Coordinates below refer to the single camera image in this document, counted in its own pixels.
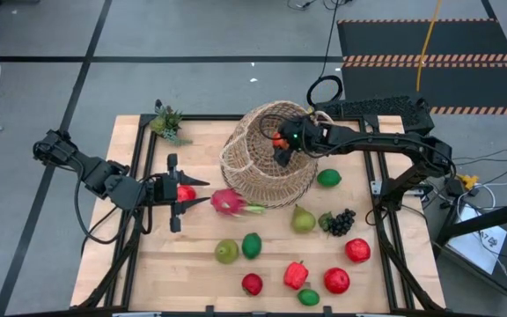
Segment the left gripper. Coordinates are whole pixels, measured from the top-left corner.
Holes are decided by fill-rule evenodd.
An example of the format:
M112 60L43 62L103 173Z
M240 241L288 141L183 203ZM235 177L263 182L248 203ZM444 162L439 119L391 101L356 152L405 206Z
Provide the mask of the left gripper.
M193 200L178 201L178 184L185 186L208 186L207 181L200 181L192 178L178 170L178 156L171 153L167 156L168 173L155 173L151 175L147 182L147 203L150 206L160 206L170 204L170 231L173 233L181 231L180 216L184 215L188 209L196 204L209 200L208 197L196 198Z

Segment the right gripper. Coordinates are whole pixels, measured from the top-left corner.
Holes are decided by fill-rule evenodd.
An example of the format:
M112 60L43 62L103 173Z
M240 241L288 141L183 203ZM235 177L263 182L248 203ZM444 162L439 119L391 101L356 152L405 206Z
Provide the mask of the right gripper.
M286 167L290 163L294 151L325 152L325 128L321 124L315 124L307 116L294 117L281 122L277 132L286 134L287 148L275 147L273 154L273 159L281 167Z

